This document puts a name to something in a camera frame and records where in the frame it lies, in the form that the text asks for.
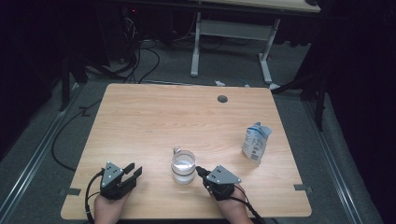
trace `wooden table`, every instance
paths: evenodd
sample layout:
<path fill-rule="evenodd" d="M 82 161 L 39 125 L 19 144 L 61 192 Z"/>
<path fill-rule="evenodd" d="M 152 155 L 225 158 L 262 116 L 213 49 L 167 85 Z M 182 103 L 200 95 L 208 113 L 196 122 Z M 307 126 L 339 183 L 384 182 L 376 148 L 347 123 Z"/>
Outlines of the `wooden table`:
<path fill-rule="evenodd" d="M 219 95 L 228 102 L 220 103 Z M 241 149 L 247 127 L 257 121 L 273 130 L 260 166 Z M 302 180 L 268 89 L 110 84 L 71 184 L 81 193 L 66 197 L 62 217 L 86 218 L 87 185 L 112 161 L 121 168 L 143 166 L 122 218 L 221 218 L 198 175 L 189 185 L 174 182 L 170 163 L 177 146 L 206 170 L 221 164 L 240 177 L 262 217 L 311 214 L 305 192 L 294 189 Z"/>

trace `clear glass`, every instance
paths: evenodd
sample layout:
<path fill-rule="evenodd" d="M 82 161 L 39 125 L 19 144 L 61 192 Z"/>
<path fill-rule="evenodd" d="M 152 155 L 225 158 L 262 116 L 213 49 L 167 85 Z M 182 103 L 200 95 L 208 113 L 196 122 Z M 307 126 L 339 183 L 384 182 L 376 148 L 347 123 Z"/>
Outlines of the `clear glass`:
<path fill-rule="evenodd" d="M 190 151 L 174 149 L 173 178 L 178 184 L 190 184 L 195 177 L 195 157 Z"/>

